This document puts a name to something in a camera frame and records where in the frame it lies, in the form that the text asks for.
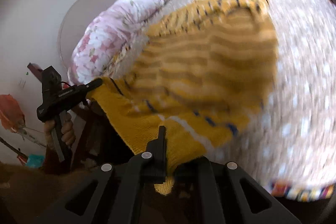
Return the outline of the person's left hand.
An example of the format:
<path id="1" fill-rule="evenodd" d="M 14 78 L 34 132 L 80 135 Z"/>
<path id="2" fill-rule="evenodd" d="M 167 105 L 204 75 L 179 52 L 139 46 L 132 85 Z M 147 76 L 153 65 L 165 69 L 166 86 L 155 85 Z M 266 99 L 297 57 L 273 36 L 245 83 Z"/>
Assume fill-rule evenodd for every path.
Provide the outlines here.
<path id="1" fill-rule="evenodd" d="M 72 147 L 73 143 L 76 140 L 74 128 L 73 128 L 73 122 L 72 122 L 72 117 L 69 113 L 66 114 L 64 124 L 62 126 L 62 141 L 66 143 L 68 147 Z M 46 121 L 44 125 L 44 134 L 45 134 L 45 139 L 47 142 L 47 146 L 51 149 L 54 150 L 54 141 L 52 139 L 52 130 L 55 127 L 55 121 Z"/>

